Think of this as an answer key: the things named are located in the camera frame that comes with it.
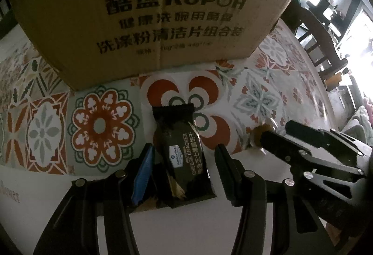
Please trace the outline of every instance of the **metal bolt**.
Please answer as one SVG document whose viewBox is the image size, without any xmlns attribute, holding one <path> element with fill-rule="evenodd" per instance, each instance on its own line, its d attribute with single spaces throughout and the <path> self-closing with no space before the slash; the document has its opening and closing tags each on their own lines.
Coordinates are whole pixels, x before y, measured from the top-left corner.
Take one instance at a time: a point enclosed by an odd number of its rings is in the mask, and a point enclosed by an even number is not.
<svg viewBox="0 0 373 255">
<path fill-rule="evenodd" d="M 126 172 L 124 172 L 124 170 L 118 170 L 117 172 L 115 172 L 115 176 L 117 178 L 122 178 L 122 177 L 125 177 L 127 174 Z"/>
<path fill-rule="evenodd" d="M 244 172 L 244 175 L 247 177 L 247 178 L 253 178 L 255 176 L 255 173 L 251 170 L 248 170 L 248 171 L 245 171 Z"/>
<path fill-rule="evenodd" d="M 285 179 L 285 184 L 287 184 L 289 187 L 292 187 L 293 185 L 295 185 L 295 182 L 294 180 L 287 178 Z"/>
<path fill-rule="evenodd" d="M 307 179 L 312 179 L 313 178 L 313 174 L 311 172 L 304 172 L 303 175 Z"/>
<path fill-rule="evenodd" d="M 75 181 L 75 186 L 77 187 L 82 187 L 85 185 L 85 179 L 84 178 L 79 178 Z"/>
</svg>

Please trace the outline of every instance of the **patterned tablecloth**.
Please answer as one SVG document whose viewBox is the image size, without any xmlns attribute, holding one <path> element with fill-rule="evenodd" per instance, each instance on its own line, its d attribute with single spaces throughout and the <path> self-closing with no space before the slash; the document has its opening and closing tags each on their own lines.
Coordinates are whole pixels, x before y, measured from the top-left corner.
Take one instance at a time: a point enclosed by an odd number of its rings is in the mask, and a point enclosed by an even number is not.
<svg viewBox="0 0 373 255">
<path fill-rule="evenodd" d="M 206 156 L 245 150 L 266 117 L 330 127 L 316 83 L 282 21 L 243 60 L 183 66 L 74 92 L 23 38 L 0 64 L 0 164 L 33 172 L 105 175 L 152 142 L 152 106 L 192 102 Z"/>
</svg>

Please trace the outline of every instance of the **black snack wrapper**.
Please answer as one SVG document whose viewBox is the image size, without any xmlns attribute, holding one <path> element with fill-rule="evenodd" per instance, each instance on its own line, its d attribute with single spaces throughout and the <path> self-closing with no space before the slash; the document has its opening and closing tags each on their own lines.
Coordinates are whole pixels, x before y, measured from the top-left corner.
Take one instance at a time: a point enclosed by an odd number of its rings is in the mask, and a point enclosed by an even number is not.
<svg viewBox="0 0 373 255">
<path fill-rule="evenodd" d="M 157 176 L 157 189 L 171 208 L 216 197 L 193 112 L 193 104 L 153 107 L 155 137 L 165 165 L 163 175 Z"/>
</svg>

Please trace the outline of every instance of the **chair backrest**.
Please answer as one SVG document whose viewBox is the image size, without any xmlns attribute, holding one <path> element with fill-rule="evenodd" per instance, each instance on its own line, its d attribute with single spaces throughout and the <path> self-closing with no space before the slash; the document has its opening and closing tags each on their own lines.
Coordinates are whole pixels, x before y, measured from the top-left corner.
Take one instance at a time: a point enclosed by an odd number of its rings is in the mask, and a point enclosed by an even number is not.
<svg viewBox="0 0 373 255">
<path fill-rule="evenodd" d="M 305 8 L 299 9 L 299 16 L 318 42 L 322 53 L 328 58 L 331 65 L 333 66 L 333 64 L 340 63 L 341 60 L 335 51 L 333 40 L 325 26 L 316 18 L 316 16 L 314 16 L 314 14 L 312 14 L 312 12 Z"/>
</svg>

